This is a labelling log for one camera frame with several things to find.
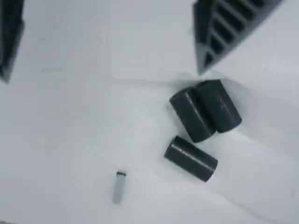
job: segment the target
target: black cylinder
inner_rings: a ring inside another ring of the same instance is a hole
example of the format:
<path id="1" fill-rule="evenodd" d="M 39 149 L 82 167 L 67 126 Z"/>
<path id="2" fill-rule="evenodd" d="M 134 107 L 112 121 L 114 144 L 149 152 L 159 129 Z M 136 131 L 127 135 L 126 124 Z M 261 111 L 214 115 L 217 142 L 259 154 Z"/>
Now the black cylinder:
<path id="1" fill-rule="evenodd" d="M 219 133 L 227 132 L 242 122 L 220 80 L 199 83 L 195 86 L 195 91 Z"/>
<path id="2" fill-rule="evenodd" d="M 210 179 L 218 164 L 215 158 L 178 136 L 170 143 L 164 157 L 204 182 Z"/>
<path id="3" fill-rule="evenodd" d="M 215 127 L 199 103 L 193 88 L 178 92 L 169 101 L 193 142 L 203 141 L 215 133 Z"/>

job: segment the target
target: white surface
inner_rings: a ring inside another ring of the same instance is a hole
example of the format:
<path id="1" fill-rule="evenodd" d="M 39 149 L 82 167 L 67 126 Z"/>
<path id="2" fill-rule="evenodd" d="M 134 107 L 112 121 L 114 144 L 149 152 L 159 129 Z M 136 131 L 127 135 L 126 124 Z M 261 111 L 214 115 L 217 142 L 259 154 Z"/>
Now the white surface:
<path id="1" fill-rule="evenodd" d="M 196 80 L 194 0 L 111 0 L 110 70 L 117 79 Z"/>
<path id="2" fill-rule="evenodd" d="M 0 85 L 0 218 L 298 223 L 296 102 L 224 80 L 243 123 L 197 145 L 219 160 L 202 183 L 162 158 L 174 135 L 187 138 L 168 99 L 196 82 L 113 79 L 108 3 L 26 1 L 12 80 Z M 112 202 L 118 169 L 128 174 L 120 206 Z"/>

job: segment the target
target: white background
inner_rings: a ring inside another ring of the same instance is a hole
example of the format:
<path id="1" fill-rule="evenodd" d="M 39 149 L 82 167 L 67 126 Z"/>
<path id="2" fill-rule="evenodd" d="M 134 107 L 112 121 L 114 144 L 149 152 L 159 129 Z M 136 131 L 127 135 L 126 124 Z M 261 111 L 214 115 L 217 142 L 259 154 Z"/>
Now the white background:
<path id="1" fill-rule="evenodd" d="M 259 83 L 264 91 L 253 82 L 244 87 L 223 80 L 243 123 L 197 145 L 219 160 L 212 179 L 203 183 L 163 159 L 175 135 L 188 139 L 168 99 L 196 82 L 114 74 L 118 68 L 110 59 L 117 52 L 109 46 L 116 3 L 26 1 L 12 79 L 0 84 L 0 219 L 17 224 L 298 223 L 299 105 L 288 97 L 296 88 L 286 88 L 288 80 L 296 86 L 298 78 L 284 78 L 279 97 L 273 82 L 267 88 L 267 79 Z M 123 203 L 116 206 L 112 191 L 118 169 L 128 176 Z"/>

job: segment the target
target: small cylinder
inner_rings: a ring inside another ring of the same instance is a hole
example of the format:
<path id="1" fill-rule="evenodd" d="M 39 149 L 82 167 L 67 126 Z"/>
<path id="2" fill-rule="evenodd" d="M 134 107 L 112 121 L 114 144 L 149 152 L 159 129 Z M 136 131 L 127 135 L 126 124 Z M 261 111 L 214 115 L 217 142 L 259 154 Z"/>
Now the small cylinder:
<path id="1" fill-rule="evenodd" d="M 204 182 L 210 179 L 218 164 L 215 158 L 178 136 L 170 143 L 164 157 Z"/>
<path id="2" fill-rule="evenodd" d="M 178 92 L 169 101 L 193 142 L 206 140 L 215 133 L 215 127 L 193 88 Z"/>
<path id="3" fill-rule="evenodd" d="M 116 173 L 116 182 L 114 185 L 113 202 L 114 204 L 120 204 L 124 194 L 125 183 L 127 174 L 124 172 Z"/>
<path id="4" fill-rule="evenodd" d="M 195 91 L 219 133 L 232 130 L 242 122 L 239 112 L 220 80 L 199 83 L 195 86 Z"/>

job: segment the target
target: dark gray cylinder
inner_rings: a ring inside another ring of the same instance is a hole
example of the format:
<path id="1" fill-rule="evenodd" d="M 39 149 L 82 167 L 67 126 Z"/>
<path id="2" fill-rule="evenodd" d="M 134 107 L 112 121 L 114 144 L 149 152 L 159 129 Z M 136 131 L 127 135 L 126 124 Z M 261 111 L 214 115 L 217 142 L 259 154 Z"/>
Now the dark gray cylinder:
<path id="1" fill-rule="evenodd" d="M 169 101 L 193 142 L 206 140 L 215 133 L 215 127 L 193 88 L 178 92 Z"/>
<path id="2" fill-rule="evenodd" d="M 219 133 L 237 127 L 242 118 L 220 80 L 199 83 L 195 91 Z"/>
<path id="3" fill-rule="evenodd" d="M 204 182 L 211 178 L 218 164 L 215 158 L 178 136 L 170 143 L 164 157 Z"/>

